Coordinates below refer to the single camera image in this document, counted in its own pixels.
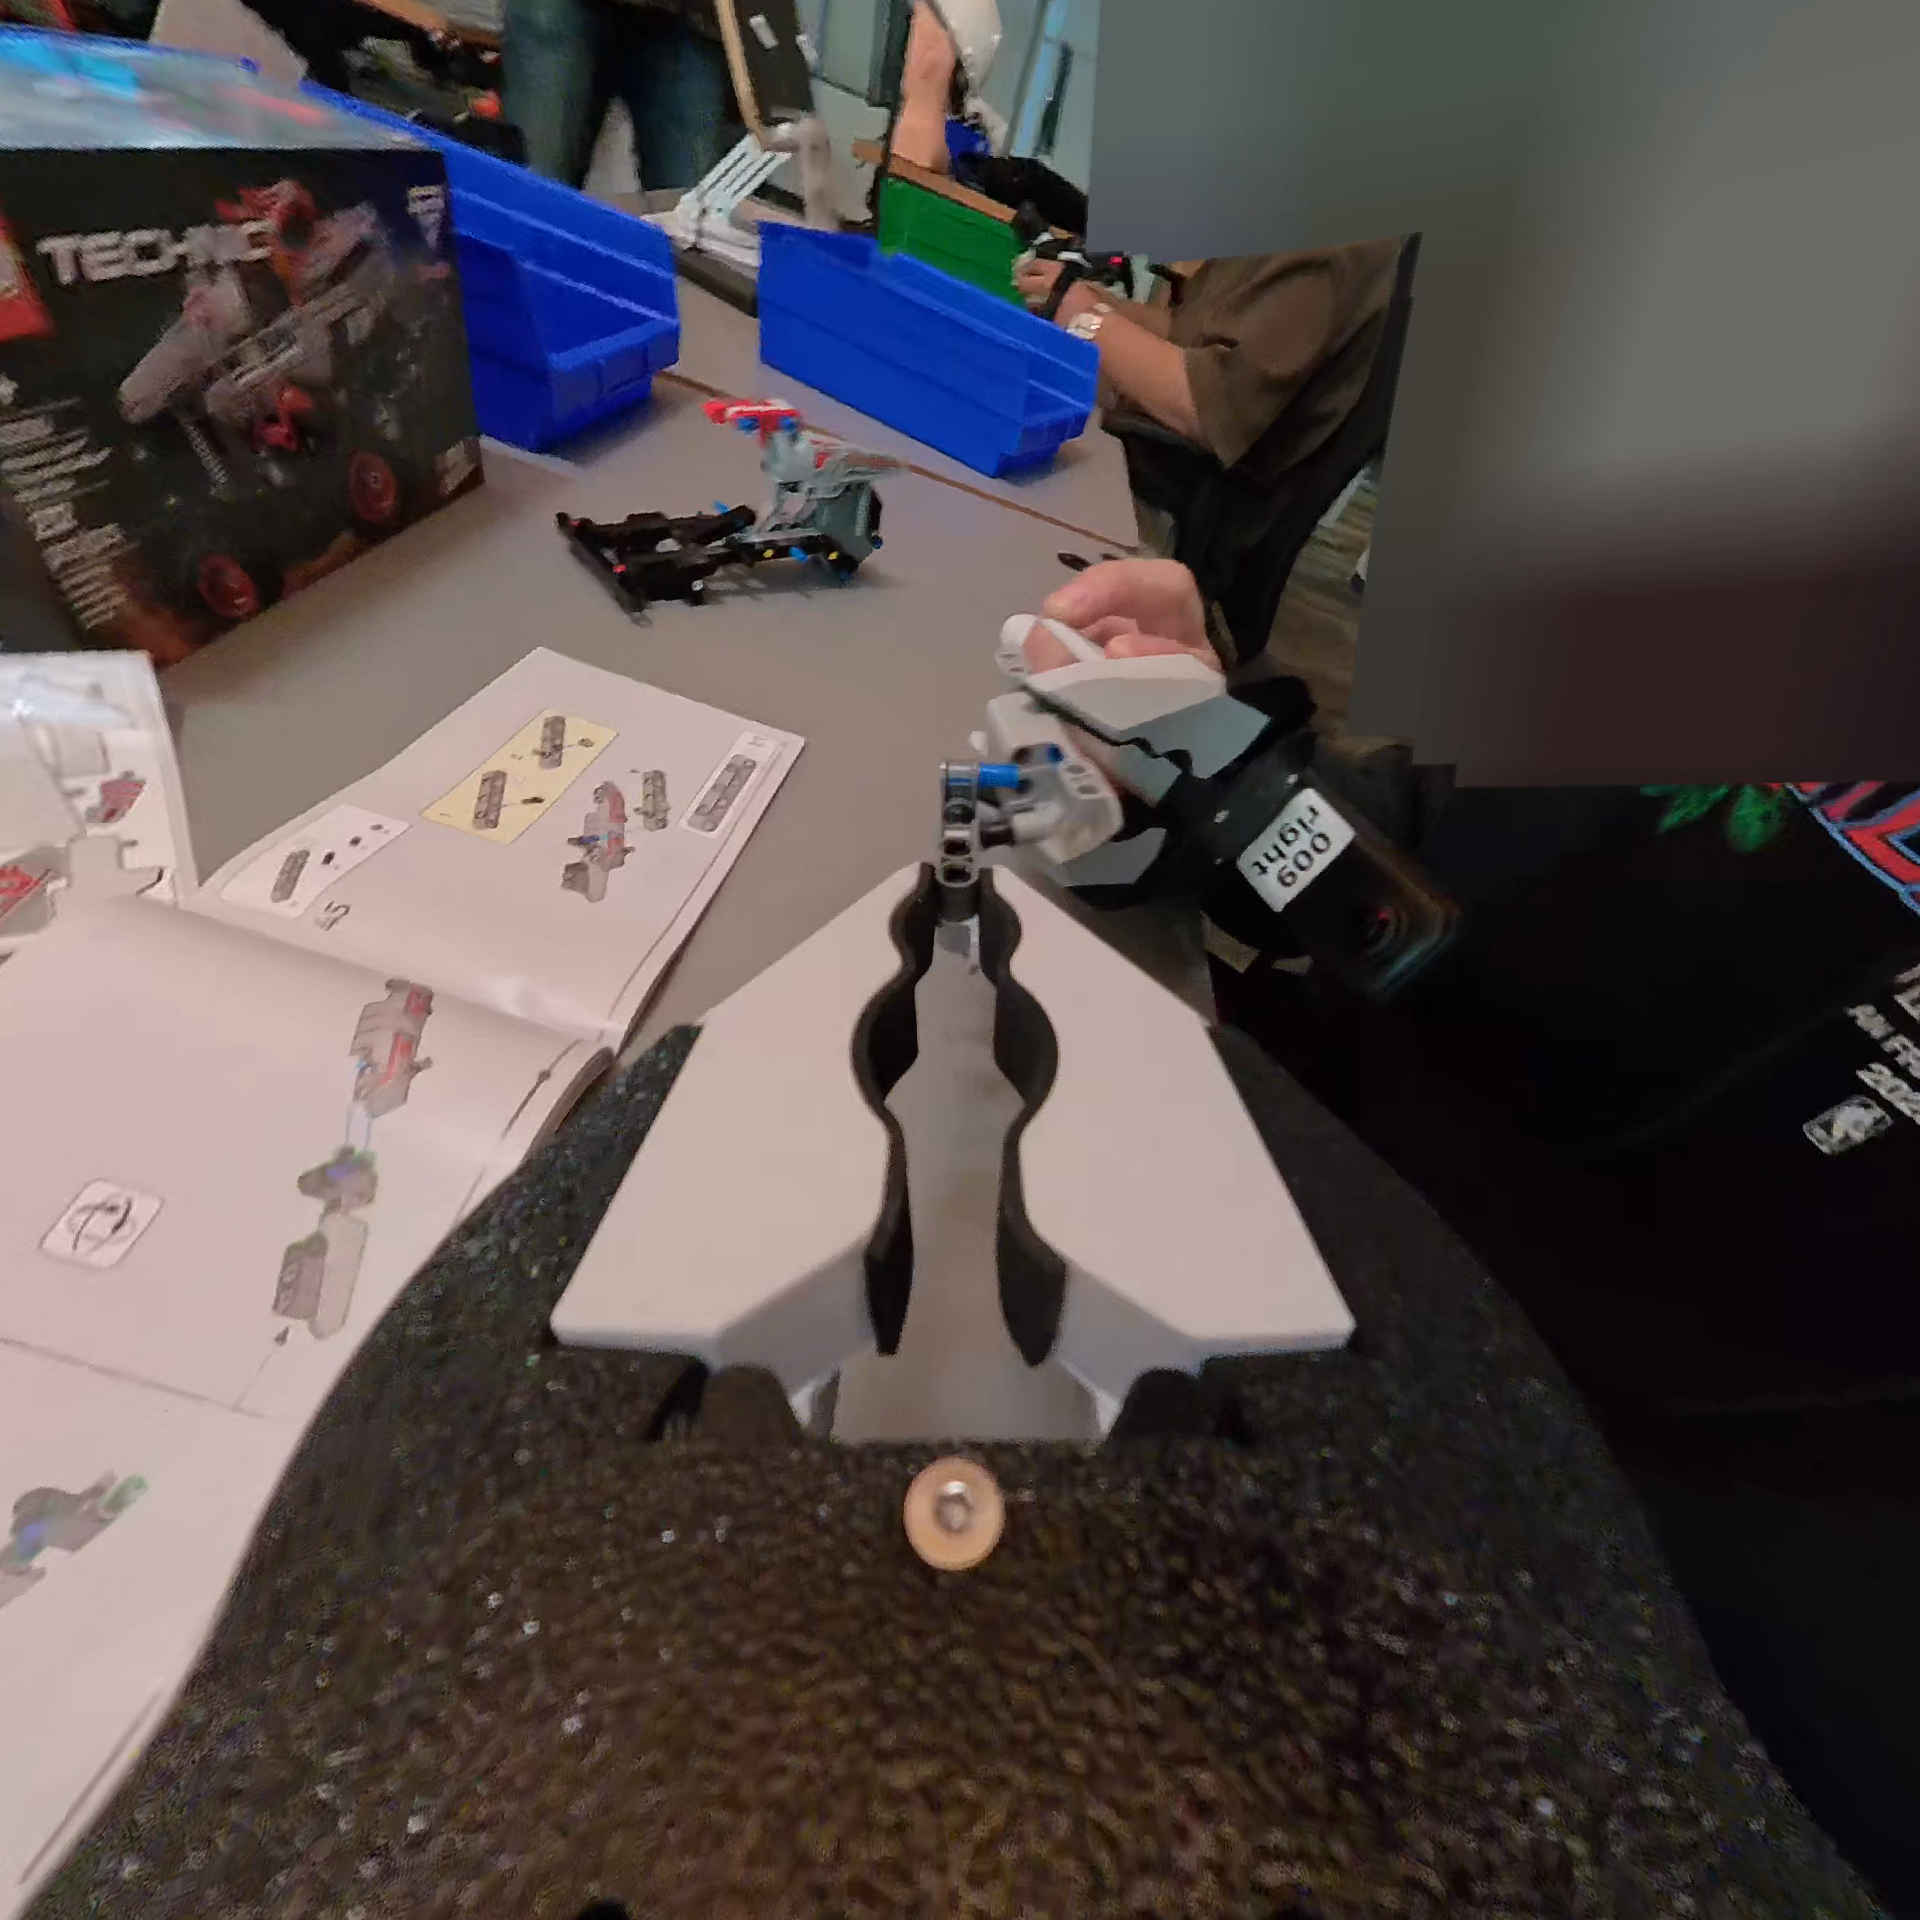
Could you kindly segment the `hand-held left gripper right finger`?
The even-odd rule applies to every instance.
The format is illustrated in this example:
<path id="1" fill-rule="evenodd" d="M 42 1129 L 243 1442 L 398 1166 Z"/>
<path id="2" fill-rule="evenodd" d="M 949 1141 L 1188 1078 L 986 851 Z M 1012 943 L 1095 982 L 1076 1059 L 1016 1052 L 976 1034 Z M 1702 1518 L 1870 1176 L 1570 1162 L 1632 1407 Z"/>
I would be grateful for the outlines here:
<path id="1" fill-rule="evenodd" d="M 976 880 L 1000 1159 L 1000 1313 L 1109 1437 L 1143 1380 L 1323 1354 L 1356 1332 L 1294 1196 L 1187 999 L 1010 872 Z"/>

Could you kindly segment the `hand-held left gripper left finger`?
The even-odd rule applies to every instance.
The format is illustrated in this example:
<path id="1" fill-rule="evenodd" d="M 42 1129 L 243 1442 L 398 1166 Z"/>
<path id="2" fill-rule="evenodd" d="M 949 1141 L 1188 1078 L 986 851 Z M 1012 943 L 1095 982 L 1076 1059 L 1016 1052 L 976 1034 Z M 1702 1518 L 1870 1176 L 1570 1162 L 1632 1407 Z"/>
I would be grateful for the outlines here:
<path id="1" fill-rule="evenodd" d="M 553 1309 L 567 1347 L 759 1371 L 806 1424 L 897 1357 L 914 1283 L 890 1099 L 920 1052 L 920 870 L 844 909 L 698 1029 Z"/>

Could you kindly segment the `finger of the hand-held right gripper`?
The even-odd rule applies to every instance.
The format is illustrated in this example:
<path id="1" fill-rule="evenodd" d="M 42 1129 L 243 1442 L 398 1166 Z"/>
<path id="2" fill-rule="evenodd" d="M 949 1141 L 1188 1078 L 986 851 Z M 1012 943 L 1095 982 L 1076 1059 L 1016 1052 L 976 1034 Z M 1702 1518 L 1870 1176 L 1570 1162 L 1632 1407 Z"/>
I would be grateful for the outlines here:
<path id="1" fill-rule="evenodd" d="M 1138 746 L 1161 758 L 1233 758 L 1237 702 L 1227 679 L 1194 656 L 1076 658 L 1021 675 L 988 702 L 974 735 L 986 758 L 1052 740 L 1052 725 L 1107 746 Z"/>
<path id="2" fill-rule="evenodd" d="M 1254 705 L 1190 705 L 1131 729 L 1070 705 L 1038 713 L 1061 770 L 1089 774 L 1107 800 L 1069 800 L 1059 774 L 1030 867 L 1090 904 L 1194 895 L 1223 862 L 1214 838 L 1237 780 L 1280 745 L 1280 716 Z"/>

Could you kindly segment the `grey toy beam assembly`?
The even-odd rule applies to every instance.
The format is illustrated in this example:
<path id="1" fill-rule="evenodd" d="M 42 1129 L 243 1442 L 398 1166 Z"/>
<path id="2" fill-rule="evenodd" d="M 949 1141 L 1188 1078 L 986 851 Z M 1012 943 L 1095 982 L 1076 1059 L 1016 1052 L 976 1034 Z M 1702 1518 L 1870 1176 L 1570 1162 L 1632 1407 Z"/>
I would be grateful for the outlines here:
<path id="1" fill-rule="evenodd" d="M 1010 761 L 943 764 L 933 860 L 938 923 L 979 919 L 986 855 L 1021 853 L 1059 874 L 1109 849 L 1122 827 L 1112 782 L 1065 746 L 1047 743 L 1021 746 Z"/>

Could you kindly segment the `person's right hand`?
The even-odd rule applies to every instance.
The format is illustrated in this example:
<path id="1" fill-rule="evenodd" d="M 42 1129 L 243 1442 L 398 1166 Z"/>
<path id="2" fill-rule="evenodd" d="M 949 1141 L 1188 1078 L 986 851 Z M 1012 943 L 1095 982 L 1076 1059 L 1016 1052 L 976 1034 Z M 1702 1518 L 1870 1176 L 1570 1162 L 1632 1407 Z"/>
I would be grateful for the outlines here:
<path id="1" fill-rule="evenodd" d="M 1021 642 L 1030 671 L 1074 663 L 1067 634 L 1110 661 L 1190 658 L 1227 671 L 1194 576 L 1166 559 L 1109 559 L 1074 572 L 1048 594 Z"/>

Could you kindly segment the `blue storage bin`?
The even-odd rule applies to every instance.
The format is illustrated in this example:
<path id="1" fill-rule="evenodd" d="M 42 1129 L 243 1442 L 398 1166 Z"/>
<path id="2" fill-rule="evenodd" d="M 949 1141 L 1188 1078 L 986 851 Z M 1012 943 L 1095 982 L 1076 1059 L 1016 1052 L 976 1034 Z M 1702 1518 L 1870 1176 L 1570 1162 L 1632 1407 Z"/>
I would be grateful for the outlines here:
<path id="1" fill-rule="evenodd" d="M 443 155 L 483 435 L 549 453 L 642 408 L 682 348 L 669 239 L 509 161 Z"/>
<path id="2" fill-rule="evenodd" d="M 1099 350 L 872 239 L 760 229 L 766 369 L 988 479 L 1051 467 L 1090 424 Z"/>

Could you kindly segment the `black toy vehicle chassis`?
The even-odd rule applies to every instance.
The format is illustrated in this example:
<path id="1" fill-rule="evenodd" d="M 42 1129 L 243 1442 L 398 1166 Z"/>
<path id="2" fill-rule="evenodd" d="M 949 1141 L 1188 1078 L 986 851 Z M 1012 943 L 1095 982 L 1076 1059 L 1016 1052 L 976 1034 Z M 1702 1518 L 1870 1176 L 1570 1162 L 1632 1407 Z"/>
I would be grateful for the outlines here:
<path id="1" fill-rule="evenodd" d="M 717 397 L 702 414 L 754 440 L 763 504 L 615 521 L 555 517 L 561 541 L 624 613 L 663 602 L 702 607 L 717 576 L 766 565 L 814 567 L 844 585 L 882 548 L 879 482 L 903 468 L 898 459 L 808 427 L 775 397 Z"/>

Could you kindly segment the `open instruction booklet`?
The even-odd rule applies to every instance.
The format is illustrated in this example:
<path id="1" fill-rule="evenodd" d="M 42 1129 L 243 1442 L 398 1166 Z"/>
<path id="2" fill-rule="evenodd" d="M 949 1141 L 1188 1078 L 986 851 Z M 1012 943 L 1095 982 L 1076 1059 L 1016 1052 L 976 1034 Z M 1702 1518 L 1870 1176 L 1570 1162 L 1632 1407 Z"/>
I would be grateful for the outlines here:
<path id="1" fill-rule="evenodd" d="M 804 736 L 537 648 L 5 962 L 3 1882 L 194 1668 L 349 1360 L 613 1064 Z"/>

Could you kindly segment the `green storage bin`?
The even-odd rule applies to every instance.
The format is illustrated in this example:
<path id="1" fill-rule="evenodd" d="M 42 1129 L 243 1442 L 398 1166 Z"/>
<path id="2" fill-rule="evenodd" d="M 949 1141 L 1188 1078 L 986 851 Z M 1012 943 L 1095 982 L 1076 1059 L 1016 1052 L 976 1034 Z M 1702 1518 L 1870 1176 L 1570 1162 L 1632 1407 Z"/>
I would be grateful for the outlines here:
<path id="1" fill-rule="evenodd" d="M 876 246 L 1003 303 L 1023 301 L 1016 266 L 1028 243 L 1019 222 L 937 187 L 888 172 L 879 183 Z"/>

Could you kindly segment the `white folding stand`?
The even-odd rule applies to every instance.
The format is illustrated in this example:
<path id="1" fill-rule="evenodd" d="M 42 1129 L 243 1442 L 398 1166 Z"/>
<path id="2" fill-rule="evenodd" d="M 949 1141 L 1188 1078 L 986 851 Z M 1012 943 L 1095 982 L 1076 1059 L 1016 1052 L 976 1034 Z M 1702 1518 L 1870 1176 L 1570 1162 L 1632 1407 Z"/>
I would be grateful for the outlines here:
<path id="1" fill-rule="evenodd" d="M 763 191 L 783 168 L 798 170 L 801 216 L 775 221 L 775 229 L 801 227 L 842 233 L 832 137 L 822 118 L 783 123 L 763 135 L 745 135 L 709 174 L 687 188 L 674 205 L 644 218 L 663 231 L 682 256 L 704 258 L 742 276 L 760 268 Z"/>

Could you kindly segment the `clear bag with sticker sheet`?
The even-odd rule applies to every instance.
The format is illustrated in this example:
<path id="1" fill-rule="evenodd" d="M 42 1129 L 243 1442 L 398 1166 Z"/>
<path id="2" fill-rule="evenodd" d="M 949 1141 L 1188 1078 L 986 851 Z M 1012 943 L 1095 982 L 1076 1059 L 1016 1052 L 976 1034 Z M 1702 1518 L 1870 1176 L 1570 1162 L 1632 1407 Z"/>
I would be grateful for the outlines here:
<path id="1" fill-rule="evenodd" d="M 3 951 L 110 901 L 199 883 L 181 761 L 145 653 L 3 658 Z"/>

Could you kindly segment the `dark toy set box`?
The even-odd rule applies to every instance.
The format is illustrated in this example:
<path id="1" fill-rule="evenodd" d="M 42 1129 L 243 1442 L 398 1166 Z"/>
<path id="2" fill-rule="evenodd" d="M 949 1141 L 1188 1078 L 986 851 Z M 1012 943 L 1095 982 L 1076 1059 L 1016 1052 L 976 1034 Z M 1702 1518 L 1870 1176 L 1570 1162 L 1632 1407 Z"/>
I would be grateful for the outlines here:
<path id="1" fill-rule="evenodd" d="M 184 661 L 485 482 L 441 151 L 5 27 L 5 650 Z"/>

